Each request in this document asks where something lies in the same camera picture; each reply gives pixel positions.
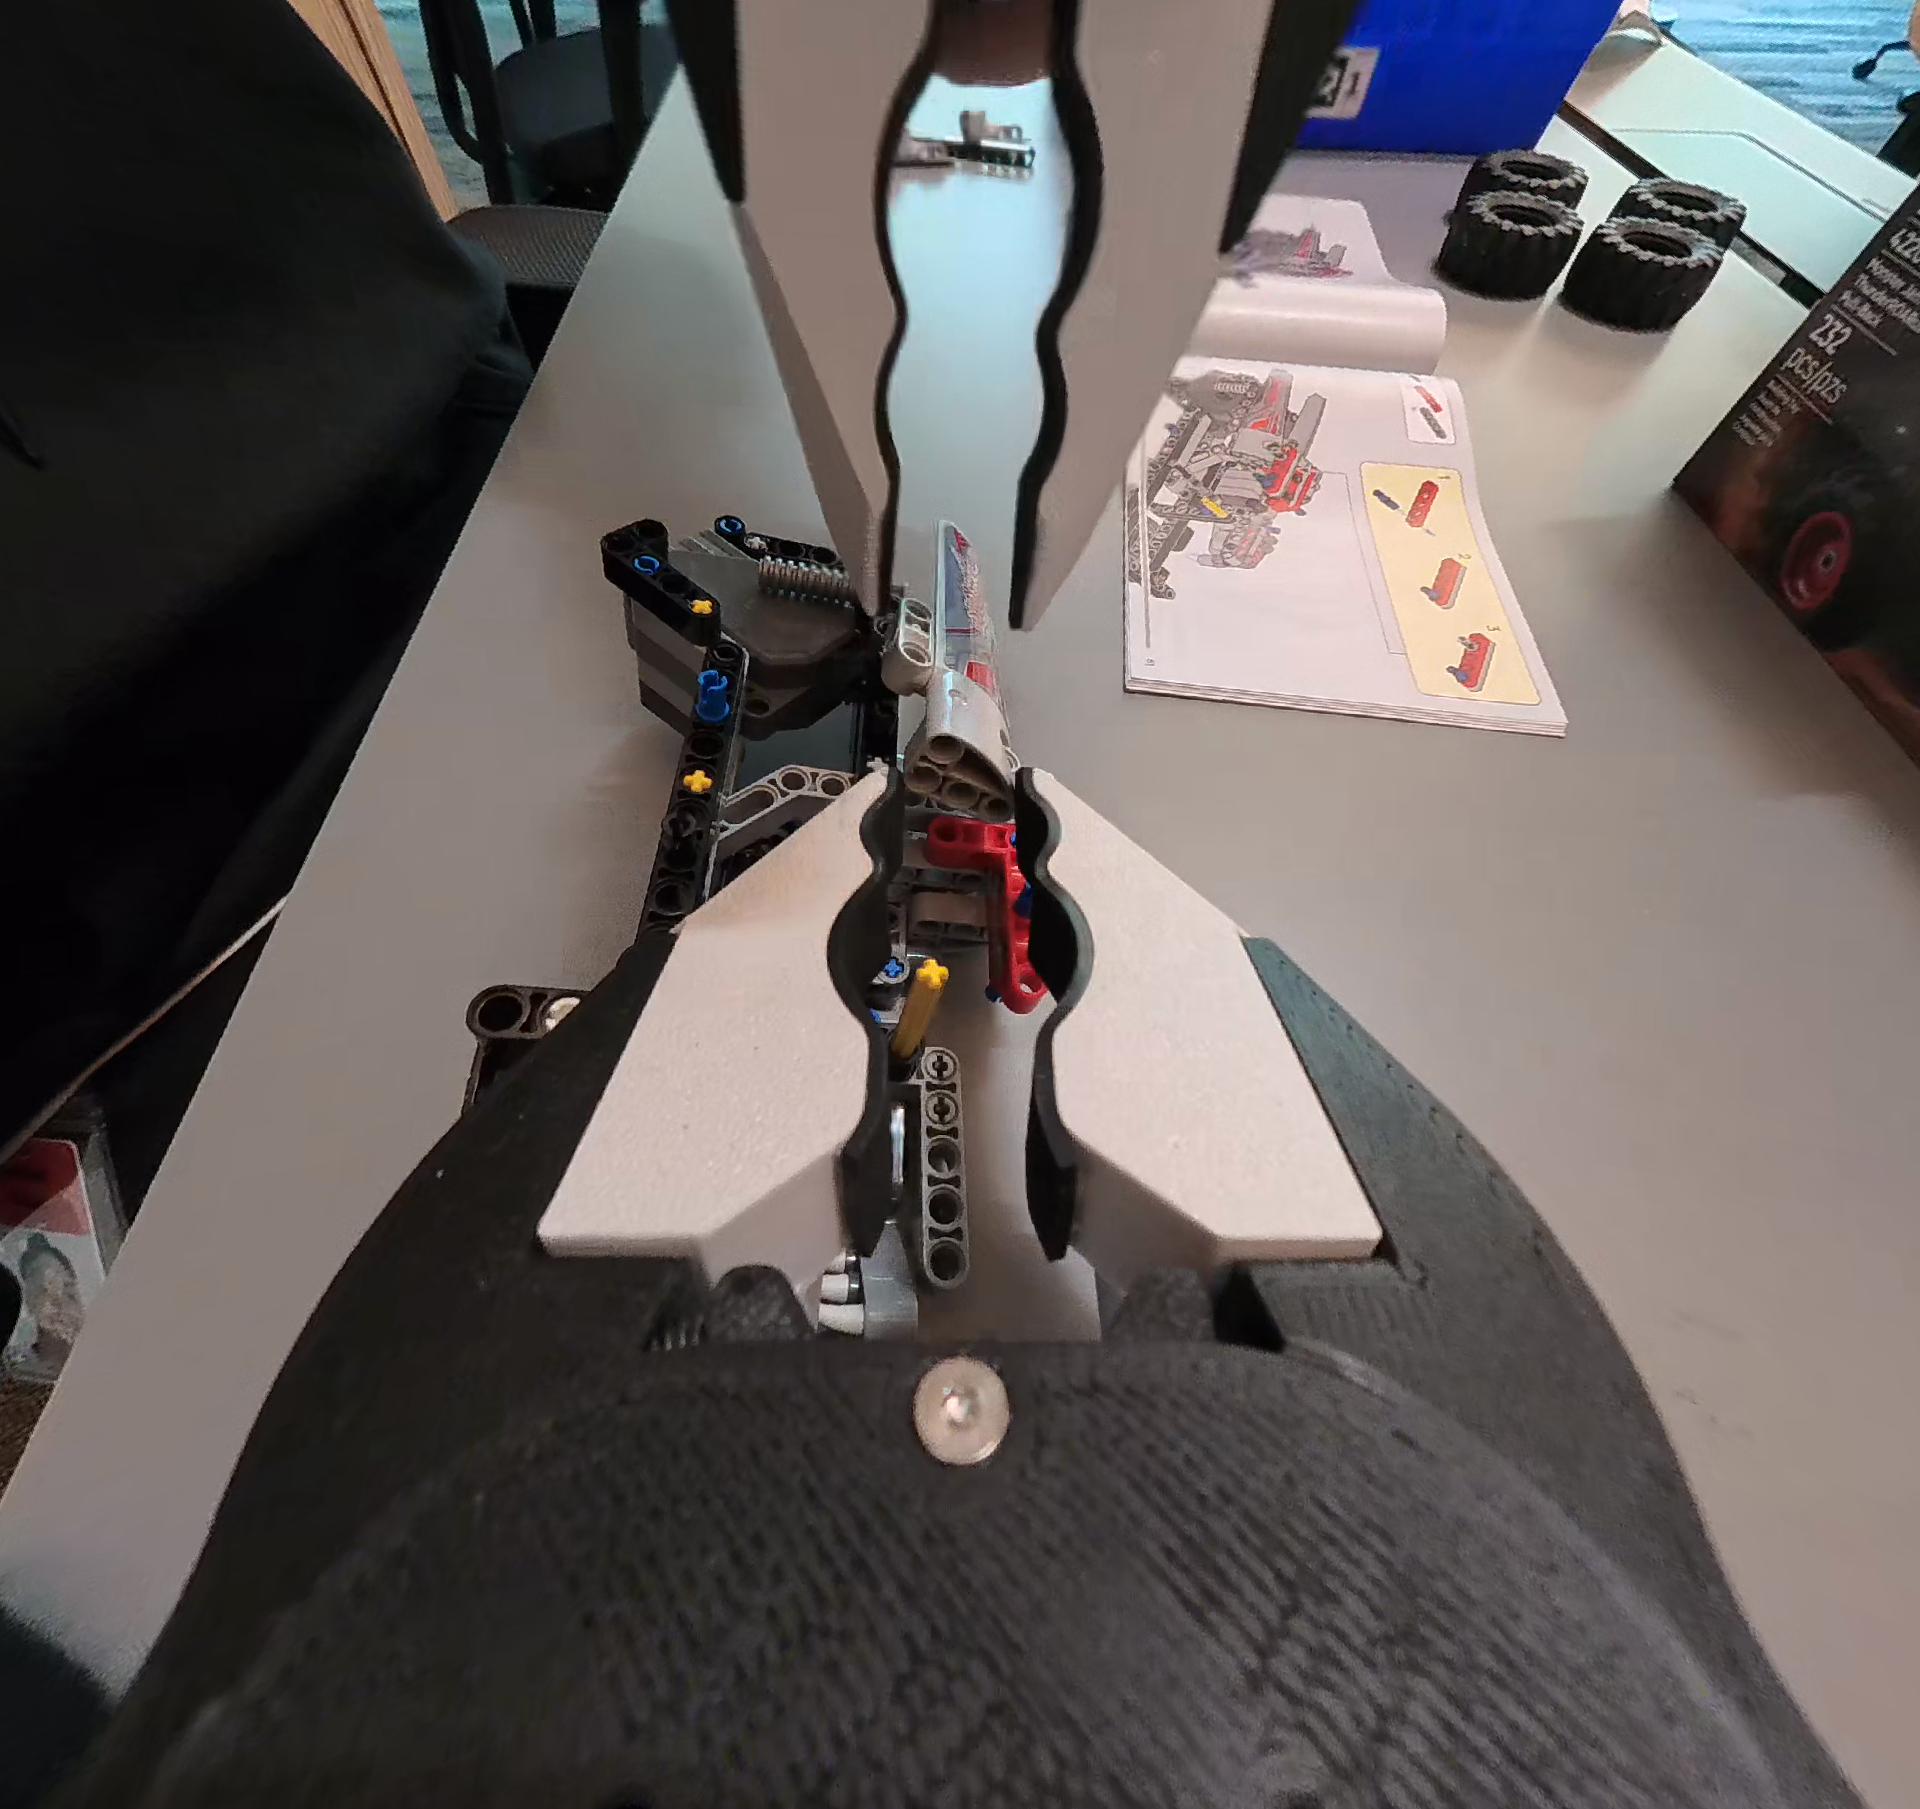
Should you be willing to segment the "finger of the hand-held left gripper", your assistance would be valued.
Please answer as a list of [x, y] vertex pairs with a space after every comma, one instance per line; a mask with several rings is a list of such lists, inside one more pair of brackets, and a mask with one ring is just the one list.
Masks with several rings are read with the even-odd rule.
[[939, 0], [733, 0], [733, 223], [825, 527], [860, 604], [893, 592], [907, 331], [890, 189]]
[[1075, 573], [1216, 281], [1277, 0], [1075, 0], [1061, 101], [1085, 95], [1072, 224], [1090, 230], [1041, 367], [1034, 501], [1019, 505], [1013, 623], [1032, 630]]

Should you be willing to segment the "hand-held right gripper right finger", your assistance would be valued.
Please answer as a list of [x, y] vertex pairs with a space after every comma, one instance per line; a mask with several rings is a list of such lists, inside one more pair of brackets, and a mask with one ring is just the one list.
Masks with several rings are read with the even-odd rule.
[[1024, 1140], [1045, 1254], [1369, 1261], [1381, 1217], [1236, 923], [1047, 771], [1019, 775], [1019, 861], [1052, 998]]

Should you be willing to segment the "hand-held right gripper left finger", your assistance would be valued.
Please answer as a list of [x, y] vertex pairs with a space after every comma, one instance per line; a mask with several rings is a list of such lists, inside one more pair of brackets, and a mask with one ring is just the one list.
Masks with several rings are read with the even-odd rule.
[[860, 830], [897, 791], [868, 773], [687, 919], [540, 1217], [549, 1254], [817, 1285], [852, 1243], [839, 1161], [876, 1025], [837, 984], [831, 933], [878, 872]]

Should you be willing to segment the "building brick vehicle chassis model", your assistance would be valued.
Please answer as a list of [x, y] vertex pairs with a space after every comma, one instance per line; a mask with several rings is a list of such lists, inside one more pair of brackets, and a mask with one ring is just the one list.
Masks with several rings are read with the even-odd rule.
[[680, 545], [657, 521], [602, 538], [640, 700], [683, 738], [637, 946], [667, 962], [709, 899], [868, 773], [897, 776], [860, 830], [876, 874], [829, 935], [834, 983], [876, 1025], [837, 1163], [850, 1245], [794, 1287], [823, 1333], [868, 1341], [910, 1338], [924, 1297], [971, 1272], [963, 1065], [935, 1033], [955, 962], [980, 953], [1014, 1014], [1047, 997], [995, 623], [958, 529], [935, 548], [930, 599], [871, 612], [829, 548], [733, 515]]

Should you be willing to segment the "grey desk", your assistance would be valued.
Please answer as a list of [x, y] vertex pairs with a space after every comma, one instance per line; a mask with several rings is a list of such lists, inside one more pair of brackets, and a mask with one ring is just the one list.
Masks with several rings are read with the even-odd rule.
[[[595, 541], [811, 488], [685, 84], [4, 1496], [125, 1680], [282, 1358], [460, 1107], [494, 981], [634, 933], [668, 736]], [[1916, 773], [1669, 479], [1795, 326], [1454, 319], [1562, 741], [1123, 690], [1115, 525], [1010, 639], [1041, 767], [1275, 938], [1500, 1161], [1641, 1365], [1834, 1745], [1916, 1688]]]

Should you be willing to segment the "small grey brick assembly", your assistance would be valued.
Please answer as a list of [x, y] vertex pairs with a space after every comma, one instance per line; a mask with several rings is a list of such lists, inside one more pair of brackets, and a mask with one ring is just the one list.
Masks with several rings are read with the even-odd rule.
[[1017, 121], [997, 121], [982, 110], [963, 110], [956, 131], [932, 134], [905, 127], [893, 167], [901, 170], [997, 170], [1023, 175], [1039, 161], [1036, 144]]

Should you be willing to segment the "blue plastic bin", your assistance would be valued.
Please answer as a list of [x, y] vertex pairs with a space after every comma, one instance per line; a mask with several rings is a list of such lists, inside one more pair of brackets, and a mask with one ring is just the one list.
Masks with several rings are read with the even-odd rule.
[[1622, 0], [1362, 0], [1298, 134], [1308, 150], [1531, 149]]

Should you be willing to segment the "black office chair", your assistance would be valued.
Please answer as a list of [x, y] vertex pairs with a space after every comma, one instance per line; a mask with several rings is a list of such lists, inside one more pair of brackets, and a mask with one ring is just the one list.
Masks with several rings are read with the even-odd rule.
[[445, 125], [486, 184], [452, 230], [492, 260], [540, 363], [678, 66], [665, 0], [506, 0], [497, 55], [479, 0], [418, 0]]

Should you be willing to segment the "black toy tyre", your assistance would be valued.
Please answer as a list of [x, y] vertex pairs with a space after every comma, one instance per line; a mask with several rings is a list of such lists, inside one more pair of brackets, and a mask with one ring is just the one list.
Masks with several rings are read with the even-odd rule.
[[1638, 179], [1616, 198], [1608, 219], [1659, 223], [1726, 250], [1743, 232], [1749, 208], [1723, 190], [1672, 176]]
[[1562, 201], [1483, 190], [1452, 208], [1432, 264], [1445, 282], [1487, 301], [1535, 302], [1568, 269], [1583, 221]]
[[1491, 152], [1471, 169], [1458, 201], [1463, 204], [1484, 194], [1525, 194], [1573, 211], [1589, 189], [1589, 170], [1568, 159], [1537, 149]]
[[1655, 215], [1616, 213], [1575, 254], [1558, 301], [1626, 333], [1669, 333], [1717, 281], [1725, 244]]

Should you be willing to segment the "pale table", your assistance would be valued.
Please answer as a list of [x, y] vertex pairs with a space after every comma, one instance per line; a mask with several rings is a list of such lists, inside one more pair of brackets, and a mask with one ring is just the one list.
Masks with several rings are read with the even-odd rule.
[[1635, 175], [1743, 201], [1747, 259], [1804, 307], [1840, 281], [1914, 184], [1651, 20], [1606, 32], [1558, 115]]

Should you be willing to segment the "building instruction booklet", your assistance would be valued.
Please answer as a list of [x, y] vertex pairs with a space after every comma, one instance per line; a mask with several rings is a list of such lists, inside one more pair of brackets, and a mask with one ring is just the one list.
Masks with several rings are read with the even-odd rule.
[[1446, 334], [1362, 203], [1261, 204], [1119, 490], [1132, 693], [1568, 730], [1438, 372]]

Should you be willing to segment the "wooden cabinet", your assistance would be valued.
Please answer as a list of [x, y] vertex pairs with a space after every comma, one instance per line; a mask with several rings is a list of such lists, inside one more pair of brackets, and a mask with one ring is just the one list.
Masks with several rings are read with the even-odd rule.
[[374, 0], [287, 0], [384, 115], [445, 219], [460, 215], [394, 39]]

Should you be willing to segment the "red white printed package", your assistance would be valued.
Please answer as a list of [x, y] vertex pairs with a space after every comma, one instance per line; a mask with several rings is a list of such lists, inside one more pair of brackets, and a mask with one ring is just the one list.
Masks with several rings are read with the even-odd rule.
[[12, 1151], [3, 1167], [3, 1266], [17, 1287], [8, 1379], [59, 1382], [125, 1234], [103, 1124], [69, 1117]]

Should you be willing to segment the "person's black clothing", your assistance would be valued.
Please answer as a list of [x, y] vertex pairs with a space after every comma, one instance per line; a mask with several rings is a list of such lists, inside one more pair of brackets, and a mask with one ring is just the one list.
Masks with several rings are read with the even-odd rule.
[[287, 0], [4, 0], [3, 1090], [297, 883], [528, 382]]

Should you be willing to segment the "dark toy set box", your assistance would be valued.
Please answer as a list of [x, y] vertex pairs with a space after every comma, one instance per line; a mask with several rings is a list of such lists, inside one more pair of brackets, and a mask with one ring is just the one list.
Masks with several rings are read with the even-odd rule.
[[1840, 272], [1672, 488], [1916, 759], [1916, 192]]

